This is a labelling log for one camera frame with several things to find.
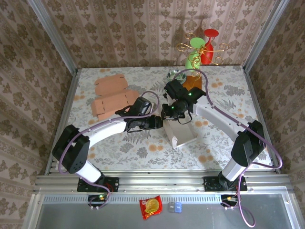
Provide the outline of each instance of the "floral wallpaper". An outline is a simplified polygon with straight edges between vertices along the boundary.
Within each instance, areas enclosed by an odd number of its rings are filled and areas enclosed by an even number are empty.
[[[223,64],[245,62],[275,0],[42,0],[78,68],[183,65],[184,34],[230,49]]]
[[[305,216],[305,2],[292,0],[250,76]]]
[[[71,75],[25,0],[0,0],[0,228],[21,228]]]

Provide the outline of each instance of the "aluminum frame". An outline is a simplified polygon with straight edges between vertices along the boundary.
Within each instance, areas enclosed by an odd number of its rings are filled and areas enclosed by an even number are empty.
[[[53,148],[55,147],[55,144],[56,144],[57,140],[61,136],[61,134],[62,134],[62,132],[63,132],[64,128],[66,127],[66,124],[69,120],[70,110],[72,108],[72,103],[73,103],[75,92],[76,92],[76,89],[77,89],[77,86],[78,86],[78,81],[80,79],[80,75],[81,75],[81,69],[78,70],[77,73],[75,73],[75,76],[72,78],[71,85],[70,85],[70,88],[69,88],[69,91],[68,91],[68,94],[67,94],[66,102],[65,102],[65,105],[64,105],[63,110],[62,110],[61,119],[59,121],[57,131],[56,131],[56,134],[55,134],[55,138],[54,138],[54,141],[53,141],[51,152],[52,152]],[[46,165],[46,169],[45,169],[45,172],[44,172],[45,175],[48,175],[48,173],[51,169],[52,162],[55,159],[51,152],[50,152],[48,163]]]
[[[267,18],[262,31],[260,32],[258,38],[255,41],[255,44],[244,63],[244,68],[247,72],[251,70],[254,65],[254,62],[258,58],[259,53],[263,50],[264,45],[266,44],[268,38],[270,37],[273,29],[275,28],[277,22],[282,16],[289,0],[278,0],[274,4],[273,9],[270,12],[269,17]]]
[[[41,0],[29,0],[30,6],[33,8],[35,14],[37,15],[39,21],[43,25],[45,31],[50,37],[52,43],[54,44],[56,50],[60,54],[62,60],[67,66],[68,70],[72,75],[77,72],[76,63],[71,57],[65,43],[63,42],[60,34],[58,33],[51,17],[49,16],[47,10],[45,9]]]
[[[69,113],[71,110],[74,94],[78,86],[81,70],[73,78],[67,101],[62,113],[59,128],[55,139],[57,140],[63,129],[65,128]],[[265,136],[268,141],[270,137],[266,131],[264,119],[259,108],[259,104],[251,83],[249,74],[245,72],[249,91],[254,102],[256,113],[263,124]],[[269,151],[271,159],[277,162],[274,154]],[[288,213],[291,224],[294,228],[305,228],[301,210],[293,193],[288,175],[276,174],[279,171],[274,170],[256,170],[245,173],[248,191],[243,195],[251,194],[277,194],[280,193],[286,203],[286,211]],[[203,187],[204,176],[216,176],[219,171],[206,170],[123,170],[123,171],[106,171],[105,176],[120,177],[120,189],[116,195],[210,195],[219,194],[219,192],[205,192]],[[57,160],[50,155],[45,176],[38,176],[36,186],[33,191],[29,210],[23,228],[35,228],[39,218],[41,204],[46,195],[88,195],[88,193],[77,192],[78,177],[76,175],[61,175],[58,172]],[[232,194],[232,192],[222,192],[222,194]]]
[[[129,171],[122,173],[117,171],[105,173],[106,176],[121,177],[119,192],[113,193],[113,197],[139,197],[150,194],[167,195],[171,197],[181,197],[182,195],[185,197],[210,196],[211,194],[219,194],[220,192],[205,192],[203,177],[215,176],[217,174],[218,171],[189,171],[181,173],[174,171],[151,171],[150,173]],[[281,194],[292,227],[305,227],[301,210],[293,193],[293,187],[288,175],[266,171],[246,172],[244,176],[246,178],[248,191],[242,192],[243,195]],[[74,175],[38,176],[36,183],[23,228],[36,228],[41,205],[43,204],[45,196],[52,197],[53,195],[62,195],[64,197],[73,195],[74,197],[83,197],[84,195],[95,194],[77,192],[78,178]],[[221,192],[221,194],[234,194],[234,192]]]

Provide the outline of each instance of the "black cable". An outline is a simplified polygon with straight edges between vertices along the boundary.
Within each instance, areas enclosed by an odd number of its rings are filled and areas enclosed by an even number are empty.
[[[188,121],[188,122],[186,122],[186,123],[181,123],[181,122],[179,121],[179,118],[177,118],[177,121],[178,121],[178,122],[179,122],[181,125],[188,124],[188,123],[190,123],[190,122],[193,120],[193,118],[192,118],[192,116],[191,116],[191,112],[190,112],[190,111],[188,111],[188,113],[189,113],[189,116],[190,116],[191,120],[190,120],[190,121]]]

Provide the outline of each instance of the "floral tablecloth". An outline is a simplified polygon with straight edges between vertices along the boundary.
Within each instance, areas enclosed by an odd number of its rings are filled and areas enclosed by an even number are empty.
[[[97,79],[122,73],[128,88],[140,94],[146,90],[155,91],[165,103],[162,94],[167,83],[166,74],[173,69],[182,70],[183,67],[82,69],[68,124],[87,127],[98,121],[91,110],[91,103],[96,98],[94,82]],[[208,76],[209,93],[216,104],[247,121],[257,119],[241,66],[204,66],[201,70]],[[156,101],[153,95],[146,94],[145,97]],[[192,124],[198,135],[196,141],[178,149],[171,147],[165,130],[161,128],[113,135],[95,144],[89,150],[88,160],[101,170],[224,168],[231,158],[231,139],[204,117],[194,116]],[[267,151],[262,152],[257,161],[271,164]]]

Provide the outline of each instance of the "snack package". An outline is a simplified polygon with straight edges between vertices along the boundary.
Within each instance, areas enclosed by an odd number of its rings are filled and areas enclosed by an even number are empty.
[[[149,216],[160,214],[162,211],[161,197],[140,200],[140,208],[144,220]]]

